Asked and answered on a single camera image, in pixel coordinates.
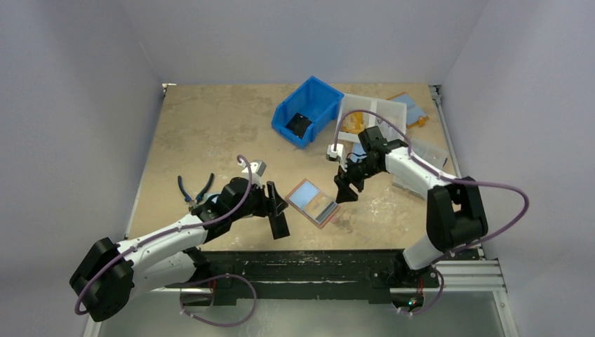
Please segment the dark grey card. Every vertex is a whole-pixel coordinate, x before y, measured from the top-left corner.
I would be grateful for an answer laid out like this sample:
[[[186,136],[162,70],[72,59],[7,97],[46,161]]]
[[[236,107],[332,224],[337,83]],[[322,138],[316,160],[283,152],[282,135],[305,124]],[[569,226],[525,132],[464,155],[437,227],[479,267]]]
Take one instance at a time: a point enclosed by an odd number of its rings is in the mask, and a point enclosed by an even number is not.
[[[274,217],[270,216],[269,224],[272,231],[273,239],[277,240],[290,236],[290,231],[288,229],[286,217],[283,213]]]

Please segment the black card in blue bin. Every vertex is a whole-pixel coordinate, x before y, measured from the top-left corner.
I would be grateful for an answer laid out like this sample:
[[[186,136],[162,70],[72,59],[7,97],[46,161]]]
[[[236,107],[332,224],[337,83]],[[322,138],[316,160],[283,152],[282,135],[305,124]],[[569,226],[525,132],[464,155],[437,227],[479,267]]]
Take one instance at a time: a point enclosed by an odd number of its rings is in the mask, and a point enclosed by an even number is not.
[[[306,116],[296,113],[286,124],[286,128],[299,139],[303,139],[312,121]]]

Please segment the white divided plastic tray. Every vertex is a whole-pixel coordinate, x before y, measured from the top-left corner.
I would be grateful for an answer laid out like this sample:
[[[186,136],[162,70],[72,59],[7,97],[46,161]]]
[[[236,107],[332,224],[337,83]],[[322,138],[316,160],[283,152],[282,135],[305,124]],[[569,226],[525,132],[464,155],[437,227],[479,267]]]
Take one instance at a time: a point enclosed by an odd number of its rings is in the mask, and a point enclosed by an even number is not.
[[[407,107],[403,103],[397,103],[390,100],[383,100],[362,95],[353,95],[346,93],[341,100],[337,120],[341,120],[342,115],[351,111],[370,110],[375,112],[385,119],[389,120],[403,133],[406,132],[406,113]],[[388,123],[376,116],[363,112],[363,118],[367,122],[368,127],[378,126],[387,140],[404,140],[404,137],[392,128]],[[358,134],[350,134],[341,131],[342,124],[337,124],[336,129],[339,131],[337,139],[339,141],[358,143]]]

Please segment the orange card holder in tray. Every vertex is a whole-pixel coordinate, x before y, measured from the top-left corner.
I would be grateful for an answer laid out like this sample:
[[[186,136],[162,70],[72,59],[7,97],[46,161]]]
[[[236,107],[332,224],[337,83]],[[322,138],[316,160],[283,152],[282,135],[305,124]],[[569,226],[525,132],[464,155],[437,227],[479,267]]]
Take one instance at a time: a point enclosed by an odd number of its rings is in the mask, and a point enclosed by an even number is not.
[[[363,112],[356,111],[344,118],[341,131],[357,135],[362,132],[366,126],[367,122],[363,118]]]

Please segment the blue plastic bin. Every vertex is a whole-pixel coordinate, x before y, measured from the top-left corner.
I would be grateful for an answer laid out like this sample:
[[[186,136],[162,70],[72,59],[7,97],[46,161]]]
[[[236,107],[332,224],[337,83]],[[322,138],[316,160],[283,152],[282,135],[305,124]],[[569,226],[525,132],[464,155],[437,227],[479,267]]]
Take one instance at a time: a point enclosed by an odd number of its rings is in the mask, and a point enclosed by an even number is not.
[[[337,119],[344,93],[326,82],[311,76],[275,109],[272,128],[288,142],[301,149],[314,142],[317,135]],[[312,121],[303,139],[294,136],[286,124],[300,113]]]

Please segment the blue handled pliers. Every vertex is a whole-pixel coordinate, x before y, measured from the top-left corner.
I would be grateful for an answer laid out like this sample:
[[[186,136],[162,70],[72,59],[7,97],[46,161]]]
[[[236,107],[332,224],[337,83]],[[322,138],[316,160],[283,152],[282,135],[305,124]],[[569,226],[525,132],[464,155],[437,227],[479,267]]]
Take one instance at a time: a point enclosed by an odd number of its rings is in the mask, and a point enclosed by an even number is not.
[[[178,189],[182,194],[184,202],[187,204],[200,204],[212,188],[214,180],[215,174],[210,173],[200,190],[198,189],[198,185],[194,184],[190,191],[187,191],[185,188],[185,179],[182,176],[177,176]]]

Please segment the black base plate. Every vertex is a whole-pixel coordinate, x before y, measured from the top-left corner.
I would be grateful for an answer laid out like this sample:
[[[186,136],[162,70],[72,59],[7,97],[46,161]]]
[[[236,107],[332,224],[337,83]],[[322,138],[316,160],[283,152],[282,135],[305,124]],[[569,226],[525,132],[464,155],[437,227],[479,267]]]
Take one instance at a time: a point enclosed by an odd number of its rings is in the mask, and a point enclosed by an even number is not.
[[[403,272],[400,249],[317,251],[201,251],[218,277],[212,284],[177,284],[183,289],[213,287],[216,305],[238,299],[393,301],[391,289],[412,293],[439,288],[430,267]]]

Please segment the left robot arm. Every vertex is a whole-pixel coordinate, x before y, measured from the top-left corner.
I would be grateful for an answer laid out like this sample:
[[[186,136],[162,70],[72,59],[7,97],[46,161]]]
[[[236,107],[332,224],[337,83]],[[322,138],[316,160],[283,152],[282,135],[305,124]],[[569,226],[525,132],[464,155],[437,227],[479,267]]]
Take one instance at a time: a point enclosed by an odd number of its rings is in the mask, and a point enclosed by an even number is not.
[[[212,284],[215,275],[200,245],[221,237],[234,222],[250,216],[268,218],[275,239],[287,237],[290,232],[283,213],[287,207],[274,182],[258,185],[236,177],[221,193],[193,206],[171,225],[118,243],[108,237],[100,239],[69,280],[78,296],[74,311],[101,322],[128,301],[154,289]]]

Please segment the clear plastic screw box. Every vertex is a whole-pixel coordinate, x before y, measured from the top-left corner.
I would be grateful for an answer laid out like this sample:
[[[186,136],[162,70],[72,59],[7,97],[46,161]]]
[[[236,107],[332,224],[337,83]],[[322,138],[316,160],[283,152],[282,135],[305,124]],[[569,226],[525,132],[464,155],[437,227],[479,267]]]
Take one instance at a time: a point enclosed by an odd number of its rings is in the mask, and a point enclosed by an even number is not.
[[[413,152],[421,159],[425,160],[429,165],[435,169],[443,170],[448,162],[448,152],[434,144],[428,143],[419,138],[411,138],[411,145]],[[413,187],[407,180],[400,177],[393,177],[392,185],[402,190],[407,190],[421,198],[427,197],[427,188]]]

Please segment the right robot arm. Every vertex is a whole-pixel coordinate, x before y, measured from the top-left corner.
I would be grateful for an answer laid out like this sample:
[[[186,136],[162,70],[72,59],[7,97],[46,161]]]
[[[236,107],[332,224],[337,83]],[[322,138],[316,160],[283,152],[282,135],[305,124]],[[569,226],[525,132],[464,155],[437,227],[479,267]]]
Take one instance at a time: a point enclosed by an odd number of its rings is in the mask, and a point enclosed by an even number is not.
[[[363,130],[358,138],[365,155],[356,161],[348,158],[341,144],[327,148],[328,160],[340,165],[334,177],[337,203],[357,201],[364,181],[379,173],[401,179],[427,203],[425,236],[396,259],[398,283],[410,286],[421,277],[423,268],[443,254],[487,234],[483,202],[473,179],[458,180],[436,170],[417,157],[405,141],[387,140],[377,126]]]

